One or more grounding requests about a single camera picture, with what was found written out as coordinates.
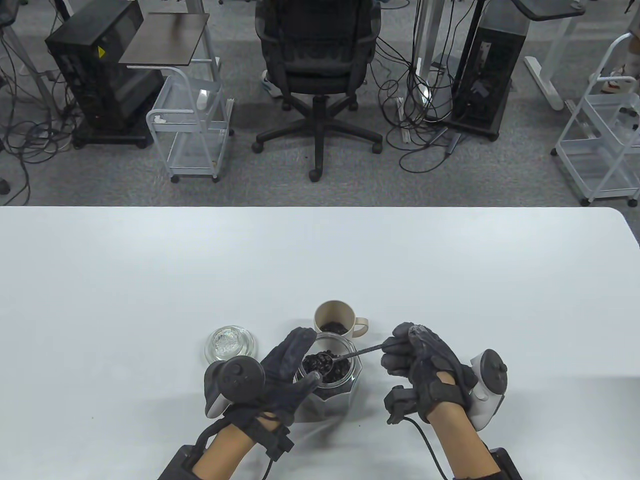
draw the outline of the glass jar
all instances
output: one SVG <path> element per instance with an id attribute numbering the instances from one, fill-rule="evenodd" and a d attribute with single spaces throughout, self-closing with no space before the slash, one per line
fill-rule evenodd
<path id="1" fill-rule="evenodd" d="M 204 356 L 209 364 L 217 360 L 229 360 L 238 355 L 255 358 L 258 353 L 254 336 L 238 325 L 228 325 L 218 328 L 207 339 Z"/>
<path id="2" fill-rule="evenodd" d="M 355 345 L 348 339 L 330 332 L 318 333 L 307 355 L 330 350 L 334 355 L 344 355 L 356 351 Z M 340 417 L 348 413 L 362 372 L 362 362 L 357 356 L 348 359 L 349 372 L 333 383 L 321 383 L 303 402 L 302 407 L 318 416 L 319 419 Z M 298 367 L 296 380 L 307 374 L 302 364 Z"/>

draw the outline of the floor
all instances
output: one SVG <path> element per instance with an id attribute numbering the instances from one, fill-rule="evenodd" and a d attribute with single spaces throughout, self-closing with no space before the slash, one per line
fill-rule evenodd
<path id="1" fill-rule="evenodd" d="M 184 2 L 175 0 L 140 1 L 145 12 L 184 9 Z M 454 21 L 461 18 L 469 1 L 452 3 Z M 410 2 L 407 8 L 383 12 L 381 33 L 405 56 L 410 53 L 407 32 L 415 16 L 415 0 Z M 384 152 L 376 156 L 371 154 L 370 145 L 348 138 L 328 140 L 324 176 L 317 184 L 307 179 L 313 153 L 309 138 L 274 141 L 266 144 L 262 154 L 253 154 L 250 145 L 256 133 L 285 123 L 296 114 L 283 112 L 258 82 L 264 60 L 253 26 L 254 4 L 229 0 L 224 5 L 213 0 L 205 3 L 211 13 L 209 24 L 216 53 L 223 62 L 226 90 L 236 99 L 232 117 L 236 135 L 229 145 L 221 182 L 213 184 L 202 178 L 172 184 L 153 148 L 88 146 L 31 166 L 29 205 L 577 206 L 578 195 L 572 182 L 549 155 L 569 113 L 551 110 L 522 61 L 513 74 L 515 90 L 509 97 L 500 139 L 489 143 L 471 138 L 432 173 L 406 173 L 398 167 L 401 153 L 397 150 L 385 146 Z M 403 3 L 404 0 L 391 0 L 387 6 Z M 582 94 L 598 59 L 610 42 L 624 32 L 629 22 L 629 15 L 623 13 L 626 5 L 627 0 L 587 2 L 588 12 L 554 79 L 564 98 Z M 53 18 L 47 0 L 31 0 L 22 7 L 14 25 L 40 70 L 55 68 L 43 42 Z M 460 27 L 462 32 L 467 23 L 468 19 Z M 522 55 L 544 58 L 556 26 L 555 22 L 533 24 Z M 441 42 L 444 36 L 445 31 L 441 31 Z M 457 36 L 454 51 L 461 50 L 463 40 L 463 35 Z M 0 62 L 6 66 L 6 58 Z M 387 74 L 378 62 L 373 68 L 382 78 Z M 24 81 L 27 90 L 33 88 L 28 77 L 20 77 L 20 81 Z M 359 111 L 345 112 L 343 118 L 386 133 L 389 125 L 380 113 L 377 94 L 377 87 L 368 78 L 359 91 Z M 8 100 L 3 89 L 3 119 Z M 33 105 L 20 104 L 16 118 L 43 118 L 42 115 Z M 396 133 L 391 138 L 399 143 Z M 439 148 L 427 150 L 414 155 L 406 165 L 428 168 L 439 162 L 442 154 Z M 0 176 L 17 188 L 24 183 L 18 163 L 6 154 L 0 154 Z M 23 201 L 20 197 L 14 203 Z M 640 209 L 628 208 L 623 200 L 596 205 L 621 211 L 640 239 Z"/>

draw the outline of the black office chair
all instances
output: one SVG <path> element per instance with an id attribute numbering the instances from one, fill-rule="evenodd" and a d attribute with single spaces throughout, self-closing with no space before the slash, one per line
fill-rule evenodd
<path id="1" fill-rule="evenodd" d="M 304 119 L 281 129 L 259 134 L 252 150 L 288 134 L 308 132 L 316 140 L 315 168 L 309 179 L 322 177 L 324 136 L 327 131 L 361 137 L 382 152 L 382 135 L 349 125 L 335 116 L 345 108 L 358 109 L 356 89 L 362 85 L 373 60 L 380 33 L 380 4 L 373 0 L 257 0 L 255 30 L 262 41 L 269 80 Z M 292 93 L 314 95 L 309 106 Z M 328 105 L 327 95 L 345 93 Z"/>

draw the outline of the hand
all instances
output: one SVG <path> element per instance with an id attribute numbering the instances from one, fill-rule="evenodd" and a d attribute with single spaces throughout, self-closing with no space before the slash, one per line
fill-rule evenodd
<path id="1" fill-rule="evenodd" d="M 437 399 L 443 393 L 453 398 L 451 391 L 447 393 L 446 388 L 441 388 L 442 384 L 457 385 L 460 393 L 455 395 L 456 403 L 468 409 L 468 392 L 475 385 L 475 375 L 471 368 L 460 364 L 438 335 L 425 326 L 409 322 L 398 325 L 392 335 L 383 343 L 388 346 L 382 347 L 381 364 L 390 375 L 407 377 L 419 397 L 423 397 L 420 412 L 423 419 L 429 413 L 425 409 L 434 408 L 434 402 L 439 402 Z M 398 340 L 406 342 L 397 344 Z"/>
<path id="2" fill-rule="evenodd" d="M 232 414 L 243 407 L 257 408 L 265 417 L 272 418 L 274 415 L 285 426 L 290 426 L 295 411 L 322 380 L 318 372 L 311 372 L 302 380 L 293 383 L 302 359 L 316 341 L 316 335 L 312 328 L 298 327 L 292 330 L 261 362 L 265 374 L 262 394 L 250 403 L 234 404 L 228 413 Z"/>

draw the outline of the computer tower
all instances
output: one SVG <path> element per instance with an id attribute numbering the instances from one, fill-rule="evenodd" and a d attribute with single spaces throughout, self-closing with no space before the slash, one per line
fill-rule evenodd
<path id="1" fill-rule="evenodd" d="M 142 22 L 137 0 L 93 0 L 46 40 L 92 129 L 131 128 L 140 107 L 162 88 L 160 71 L 118 63 Z"/>
<path id="2" fill-rule="evenodd" d="M 487 4 L 453 92 L 452 126 L 497 139 L 529 23 L 511 0 Z"/>

